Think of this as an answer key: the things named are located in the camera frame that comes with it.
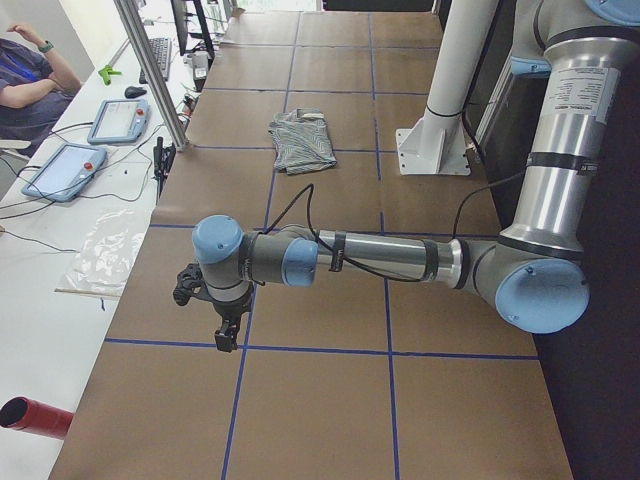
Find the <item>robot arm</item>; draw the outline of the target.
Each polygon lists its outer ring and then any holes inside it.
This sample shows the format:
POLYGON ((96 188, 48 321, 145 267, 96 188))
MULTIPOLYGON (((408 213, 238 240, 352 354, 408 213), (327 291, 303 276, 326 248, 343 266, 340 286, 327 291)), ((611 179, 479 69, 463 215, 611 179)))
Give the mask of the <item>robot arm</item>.
POLYGON ((635 1, 519 2, 512 71, 548 84, 514 220, 497 240, 438 243, 278 224, 246 232, 214 215, 193 230, 195 262, 178 275, 174 300, 213 305, 222 319, 215 343, 225 352, 237 346, 255 285, 308 286, 320 265, 472 292, 530 333, 574 324, 590 297, 576 231, 621 72, 638 53, 635 1))

